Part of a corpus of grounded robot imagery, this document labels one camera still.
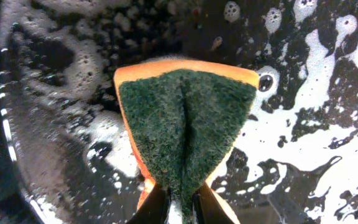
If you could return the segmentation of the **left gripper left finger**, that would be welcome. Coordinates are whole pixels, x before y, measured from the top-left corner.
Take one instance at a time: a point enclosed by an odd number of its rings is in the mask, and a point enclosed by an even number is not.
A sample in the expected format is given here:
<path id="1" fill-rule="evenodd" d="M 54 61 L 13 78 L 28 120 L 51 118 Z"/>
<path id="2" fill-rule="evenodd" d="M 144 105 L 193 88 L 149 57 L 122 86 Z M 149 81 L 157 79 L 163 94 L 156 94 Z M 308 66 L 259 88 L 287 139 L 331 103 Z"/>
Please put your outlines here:
<path id="1" fill-rule="evenodd" d="M 170 190 L 156 184 L 127 224 L 166 224 L 169 207 Z"/>

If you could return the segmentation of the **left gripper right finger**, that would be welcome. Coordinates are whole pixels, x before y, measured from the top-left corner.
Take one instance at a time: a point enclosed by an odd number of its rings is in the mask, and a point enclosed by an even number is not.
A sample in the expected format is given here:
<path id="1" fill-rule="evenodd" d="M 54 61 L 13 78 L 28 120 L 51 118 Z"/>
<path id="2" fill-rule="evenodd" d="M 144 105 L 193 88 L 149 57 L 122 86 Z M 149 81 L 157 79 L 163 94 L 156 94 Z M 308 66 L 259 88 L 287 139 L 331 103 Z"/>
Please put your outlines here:
<path id="1" fill-rule="evenodd" d="M 193 208 L 197 224 L 234 224 L 207 183 L 204 183 L 193 194 Z"/>

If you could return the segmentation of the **green and yellow sponge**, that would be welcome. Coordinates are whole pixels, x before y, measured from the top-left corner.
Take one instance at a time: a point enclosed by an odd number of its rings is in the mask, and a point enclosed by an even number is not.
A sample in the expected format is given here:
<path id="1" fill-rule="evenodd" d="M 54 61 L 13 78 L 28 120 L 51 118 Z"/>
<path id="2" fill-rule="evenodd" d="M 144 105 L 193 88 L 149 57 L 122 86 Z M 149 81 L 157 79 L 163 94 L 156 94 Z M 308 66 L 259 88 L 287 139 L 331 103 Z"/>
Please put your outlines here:
<path id="1" fill-rule="evenodd" d="M 193 194 L 204 183 L 234 222 L 233 209 L 211 188 L 255 99 L 255 71 L 221 63 L 159 58 L 118 68 L 114 85 L 131 148 L 145 179 L 137 211 L 156 184 L 170 190 L 169 213 L 197 223 Z"/>

